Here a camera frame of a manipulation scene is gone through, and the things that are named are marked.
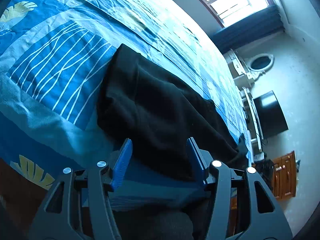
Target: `yellow leaf print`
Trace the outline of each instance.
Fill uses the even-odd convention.
[[[34,2],[18,2],[13,6],[5,9],[4,13],[0,18],[0,22],[8,22],[16,17],[24,17],[29,11],[34,10],[33,7],[37,7]]]
[[[20,173],[28,180],[37,184],[44,189],[49,190],[52,183],[54,182],[54,178],[46,173],[44,178],[43,173],[44,170],[41,169],[37,164],[35,165],[33,161],[27,159],[26,157],[19,155],[20,166],[18,163],[13,163],[15,168],[20,171]]]

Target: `black metal frame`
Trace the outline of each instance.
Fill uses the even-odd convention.
[[[121,185],[131,152],[132,142],[127,139],[120,151],[111,154],[109,165],[105,162],[103,167],[62,174],[41,204],[30,228],[29,240],[121,240],[108,192]],[[193,138],[187,141],[187,152],[199,187],[212,192],[200,239],[292,239],[279,204],[254,168],[250,173],[250,170],[234,170],[220,161],[214,162],[209,152],[200,150]],[[232,187],[238,189],[238,221],[236,234],[227,238]],[[82,230],[82,188],[89,191],[93,238]]]

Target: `television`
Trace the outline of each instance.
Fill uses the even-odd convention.
[[[263,138],[275,136],[289,129],[273,91],[255,98],[253,102],[259,118]]]

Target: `white wavy line pattern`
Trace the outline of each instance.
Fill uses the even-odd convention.
[[[25,59],[7,76],[33,99],[84,130],[92,114],[88,111],[95,105],[90,99],[97,94],[116,48],[75,22],[68,22],[37,47],[27,50]]]

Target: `white wall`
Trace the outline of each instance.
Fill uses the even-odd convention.
[[[287,33],[320,62],[320,18],[309,0],[280,0],[287,16]]]
[[[320,63],[317,63],[296,40],[286,33],[256,42],[251,50],[238,49],[250,58],[259,53],[275,56],[273,67],[252,88],[253,97],[274,91],[289,130],[265,140],[264,152],[274,159],[295,151],[301,159],[297,175],[296,197],[281,201],[293,234],[305,225],[320,201]]]
[[[221,26],[209,10],[199,0],[173,0],[210,36]]]

